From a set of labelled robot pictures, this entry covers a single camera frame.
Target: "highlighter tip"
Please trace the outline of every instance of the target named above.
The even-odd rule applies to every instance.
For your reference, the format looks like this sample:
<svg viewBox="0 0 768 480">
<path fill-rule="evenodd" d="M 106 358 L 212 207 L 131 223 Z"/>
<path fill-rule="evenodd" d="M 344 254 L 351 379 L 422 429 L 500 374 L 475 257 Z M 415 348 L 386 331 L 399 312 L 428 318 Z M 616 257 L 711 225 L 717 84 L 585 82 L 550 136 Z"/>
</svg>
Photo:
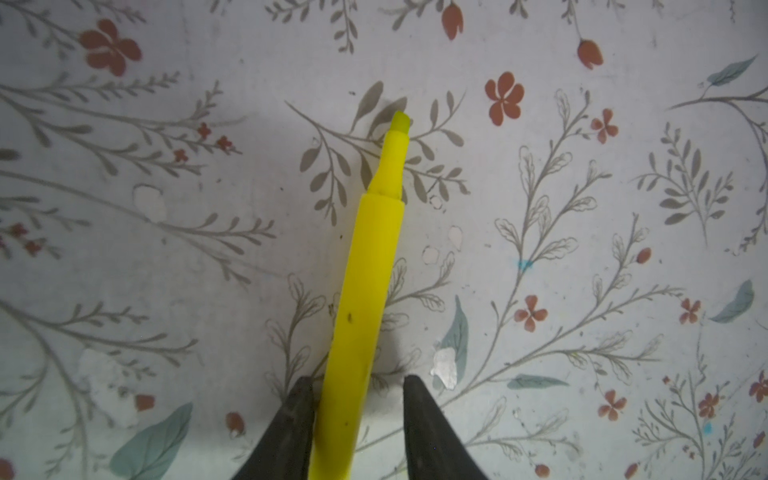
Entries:
<svg viewBox="0 0 768 480">
<path fill-rule="evenodd" d="M 408 115 L 401 111 L 395 112 L 395 116 L 392 117 L 392 124 L 389 126 L 390 131 L 399 131 L 404 134 L 408 134 L 408 130 L 411 127 L 411 119 Z"/>
</svg>

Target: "blue dot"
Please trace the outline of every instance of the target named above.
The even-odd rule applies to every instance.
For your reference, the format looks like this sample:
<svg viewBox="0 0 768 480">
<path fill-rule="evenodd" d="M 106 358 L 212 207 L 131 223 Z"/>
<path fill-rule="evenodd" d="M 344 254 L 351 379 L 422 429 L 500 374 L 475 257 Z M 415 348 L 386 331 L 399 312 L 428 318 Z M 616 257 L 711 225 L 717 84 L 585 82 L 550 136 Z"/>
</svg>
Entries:
<svg viewBox="0 0 768 480">
<path fill-rule="evenodd" d="M 533 262 L 529 262 L 528 260 L 519 260 L 518 261 L 518 268 L 520 270 L 526 271 L 527 269 L 531 268 L 533 266 Z"/>
</svg>

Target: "white stain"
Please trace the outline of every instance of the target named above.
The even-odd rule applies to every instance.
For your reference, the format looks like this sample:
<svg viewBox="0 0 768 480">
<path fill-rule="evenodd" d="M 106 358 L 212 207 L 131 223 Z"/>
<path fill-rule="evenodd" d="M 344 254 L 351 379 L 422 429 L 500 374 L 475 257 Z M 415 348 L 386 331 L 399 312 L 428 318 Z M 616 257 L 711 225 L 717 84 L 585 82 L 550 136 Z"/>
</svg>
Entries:
<svg viewBox="0 0 768 480">
<path fill-rule="evenodd" d="M 437 263 L 437 259 L 440 257 L 440 251 L 434 247 L 426 247 L 422 252 L 422 260 L 427 265 Z"/>
<path fill-rule="evenodd" d="M 440 210 L 442 208 L 442 198 L 438 197 L 437 195 L 432 195 L 429 198 L 429 203 L 435 210 Z"/>
<path fill-rule="evenodd" d="M 88 394 L 96 407 L 124 429 L 138 425 L 134 392 L 123 382 L 124 368 L 106 353 L 85 349 L 78 375 L 88 382 Z"/>
<path fill-rule="evenodd" d="M 432 359 L 432 369 L 429 375 L 434 375 L 442 380 L 442 384 L 448 389 L 453 390 L 458 383 L 458 374 L 456 373 L 456 350 L 453 348 L 440 349 L 435 352 Z"/>
<path fill-rule="evenodd" d="M 451 240 L 456 250 L 462 251 L 462 241 L 464 241 L 464 232 L 462 229 L 454 225 L 448 229 L 448 240 Z"/>
<path fill-rule="evenodd" d="M 166 218 L 163 194 L 155 187 L 137 185 L 134 187 L 134 205 L 150 222 L 164 222 Z"/>
</svg>

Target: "small red flower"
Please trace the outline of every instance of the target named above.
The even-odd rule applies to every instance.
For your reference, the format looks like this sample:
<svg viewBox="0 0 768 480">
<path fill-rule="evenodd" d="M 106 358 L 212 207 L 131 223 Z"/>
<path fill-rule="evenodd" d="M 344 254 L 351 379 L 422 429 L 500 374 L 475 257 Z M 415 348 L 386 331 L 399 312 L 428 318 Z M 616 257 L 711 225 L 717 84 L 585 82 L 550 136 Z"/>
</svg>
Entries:
<svg viewBox="0 0 768 480">
<path fill-rule="evenodd" d="M 534 468 L 534 472 L 536 473 L 536 476 L 539 478 L 547 478 L 549 476 L 549 467 L 541 463 L 539 465 L 536 465 L 536 468 Z"/>
<path fill-rule="evenodd" d="M 40 245 L 36 244 L 35 242 L 33 242 L 31 240 L 24 244 L 24 248 L 33 257 L 35 256 L 35 254 L 37 252 L 39 252 L 40 250 L 43 249 L 43 247 L 41 247 Z"/>
<path fill-rule="evenodd" d="M 139 412 L 143 412 L 144 410 L 149 410 L 154 408 L 154 396 L 153 395 L 136 395 L 134 397 L 134 401 L 136 402 L 136 410 Z"/>
<path fill-rule="evenodd" d="M 642 265 L 650 259 L 650 248 L 645 247 L 637 254 L 637 262 Z"/>
<path fill-rule="evenodd" d="M 224 422 L 227 424 L 227 428 L 230 430 L 230 437 L 236 438 L 245 435 L 245 422 L 240 413 L 229 412 L 224 418 Z"/>
<path fill-rule="evenodd" d="M 704 396 L 704 400 L 699 402 L 699 417 L 711 419 L 715 416 L 715 406 L 720 402 L 720 396 L 712 396 L 711 393 L 707 393 Z"/>
<path fill-rule="evenodd" d="M 609 122 L 614 117 L 614 112 L 610 108 L 603 110 L 603 121 L 599 118 L 592 120 L 592 130 L 598 130 L 598 141 L 602 144 L 608 140 L 608 135 L 615 137 L 619 135 L 619 127 L 611 125 Z M 648 249 L 648 258 L 650 258 L 650 249 Z"/>
<path fill-rule="evenodd" d="M 593 68 L 593 65 L 603 64 L 603 54 L 600 53 L 600 47 L 598 47 L 598 44 L 594 43 L 592 40 L 582 40 L 581 43 L 578 44 L 576 53 L 578 54 L 578 59 L 581 60 L 581 63 L 590 70 Z"/>
<path fill-rule="evenodd" d="M 5 458 L 0 458 L 0 480 L 13 480 L 15 476 L 13 464 Z"/>
<path fill-rule="evenodd" d="M 750 396 L 755 397 L 758 403 L 762 403 L 763 398 L 768 397 L 768 379 L 765 377 L 765 370 L 760 372 L 760 377 L 750 387 Z"/>
<path fill-rule="evenodd" d="M 600 417 L 605 417 L 605 415 L 608 415 L 608 419 L 612 422 L 615 422 L 619 419 L 619 410 L 627 406 L 627 399 L 624 397 L 621 397 L 619 400 L 616 400 L 616 390 L 608 390 L 605 393 L 605 401 L 608 402 L 608 405 L 602 405 L 598 409 L 598 415 Z"/>
<path fill-rule="evenodd" d="M 525 329 L 529 332 L 536 330 L 536 322 L 534 320 L 543 322 L 547 319 L 546 309 L 536 310 L 537 302 L 538 297 L 536 295 L 528 295 L 525 297 L 525 305 L 528 307 L 528 310 L 518 310 L 515 312 L 515 322 L 525 320 Z"/>
<path fill-rule="evenodd" d="M 632 478 L 632 475 L 634 475 L 634 473 L 637 471 L 637 467 L 638 467 L 637 463 L 633 463 L 632 465 L 629 465 L 627 467 L 627 471 L 624 472 L 624 478 L 626 478 L 627 480 Z"/>
<path fill-rule="evenodd" d="M 9 229 L 11 231 L 11 236 L 15 238 L 23 237 L 27 233 L 27 229 L 24 228 L 24 225 L 20 223 L 14 223 L 11 225 L 11 228 Z"/>
<path fill-rule="evenodd" d="M 205 122 L 201 123 L 199 128 L 197 129 L 197 133 L 200 134 L 203 140 L 208 138 L 208 135 L 210 135 L 210 129 L 208 128 L 208 124 Z"/>
<path fill-rule="evenodd" d="M 442 11 L 442 27 L 450 40 L 456 38 L 457 33 L 464 31 L 462 10 L 453 2 Z"/>
<path fill-rule="evenodd" d="M 221 150 L 227 151 L 227 149 L 232 147 L 232 142 L 227 140 L 226 135 L 222 135 L 218 140 L 216 140 L 216 145 L 218 145 Z"/>
<path fill-rule="evenodd" d="M 523 99 L 525 89 L 520 84 L 515 85 L 515 76 L 511 72 L 506 71 L 498 78 L 498 86 L 495 81 L 488 80 L 485 94 L 494 101 L 488 112 L 494 125 L 501 125 L 505 114 L 513 119 L 520 118 L 518 103 Z"/>
<path fill-rule="evenodd" d="M 680 323 L 684 324 L 685 322 L 691 322 L 696 323 L 699 319 L 699 316 L 696 314 L 696 312 L 699 311 L 701 308 L 701 302 L 699 300 L 696 300 L 696 302 L 691 305 L 690 299 L 686 298 L 683 300 L 683 302 L 680 304 L 680 306 L 683 307 L 684 310 L 687 310 L 685 313 L 680 315 Z"/>
<path fill-rule="evenodd" d="M 114 76 L 123 76 L 124 57 L 133 61 L 141 60 L 139 46 L 129 38 L 118 38 L 118 29 L 112 20 L 99 20 L 96 25 L 101 31 L 88 30 L 80 34 L 80 45 L 90 50 L 85 61 L 93 68 L 109 67 Z"/>
<path fill-rule="evenodd" d="M 184 149 L 174 150 L 174 162 L 185 162 L 189 160 L 187 157 L 187 152 L 184 151 Z"/>
</svg>

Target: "yellow highlighter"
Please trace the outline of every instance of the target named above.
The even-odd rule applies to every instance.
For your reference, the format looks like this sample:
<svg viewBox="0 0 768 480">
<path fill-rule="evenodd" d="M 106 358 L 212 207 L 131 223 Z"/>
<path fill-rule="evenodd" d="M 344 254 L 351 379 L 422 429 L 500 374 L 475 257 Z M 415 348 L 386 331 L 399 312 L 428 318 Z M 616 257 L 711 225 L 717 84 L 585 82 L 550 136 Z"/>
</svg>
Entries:
<svg viewBox="0 0 768 480">
<path fill-rule="evenodd" d="M 405 204 L 411 120 L 398 111 L 357 210 L 314 429 L 310 480 L 348 480 Z"/>
</svg>

